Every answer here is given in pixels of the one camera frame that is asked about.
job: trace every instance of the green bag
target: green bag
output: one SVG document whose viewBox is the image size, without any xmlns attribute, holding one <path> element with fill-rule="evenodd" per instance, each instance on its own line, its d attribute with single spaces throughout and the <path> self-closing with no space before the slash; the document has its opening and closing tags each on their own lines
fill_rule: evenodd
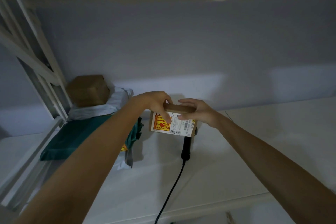
<svg viewBox="0 0 336 224">
<path fill-rule="evenodd" d="M 111 116 L 112 114 L 66 123 L 44 148 L 40 160 L 67 159 L 93 131 Z M 140 138 L 142 127 L 141 117 L 139 117 L 125 141 L 124 146 L 127 149 L 132 148 L 133 143 Z"/>
</svg>

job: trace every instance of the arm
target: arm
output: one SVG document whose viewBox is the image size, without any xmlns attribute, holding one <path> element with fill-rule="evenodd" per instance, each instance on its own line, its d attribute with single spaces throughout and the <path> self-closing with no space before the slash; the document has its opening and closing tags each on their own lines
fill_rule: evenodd
<svg viewBox="0 0 336 224">
<path fill-rule="evenodd" d="M 179 102 L 197 108 L 179 119 L 195 119 L 217 128 L 295 223 L 336 223 L 336 195 L 315 177 L 204 101 Z"/>
<path fill-rule="evenodd" d="M 112 168 L 129 132 L 145 109 L 162 114 L 165 92 L 147 92 L 131 98 L 97 128 L 42 186 L 15 224 L 82 223 Z"/>
</svg>

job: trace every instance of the white desk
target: white desk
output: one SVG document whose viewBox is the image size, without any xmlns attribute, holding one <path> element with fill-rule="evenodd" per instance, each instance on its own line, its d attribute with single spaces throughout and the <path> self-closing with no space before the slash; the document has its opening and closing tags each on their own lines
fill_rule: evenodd
<svg viewBox="0 0 336 224">
<path fill-rule="evenodd" d="M 227 111 L 238 125 L 336 188 L 336 98 Z M 84 224 L 153 223 L 181 169 L 183 137 L 152 133 L 145 123 L 131 170 L 112 171 Z M 271 199 L 220 133 L 199 124 L 191 159 L 160 223 Z"/>
</svg>

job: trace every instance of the small cardboard box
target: small cardboard box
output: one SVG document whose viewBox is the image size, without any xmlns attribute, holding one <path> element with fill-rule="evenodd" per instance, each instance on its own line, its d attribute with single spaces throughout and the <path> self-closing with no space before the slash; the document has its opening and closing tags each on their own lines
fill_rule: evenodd
<svg viewBox="0 0 336 224">
<path fill-rule="evenodd" d="M 78 107 L 106 104 L 110 90 L 102 75 L 77 76 L 70 82 L 66 91 Z"/>
<path fill-rule="evenodd" d="M 195 112 L 195 107 L 173 104 L 164 104 L 163 107 L 169 113 L 172 123 L 166 123 L 160 114 L 151 112 L 149 120 L 150 131 L 188 137 L 195 135 L 197 120 L 179 120 L 180 114 Z"/>
</svg>

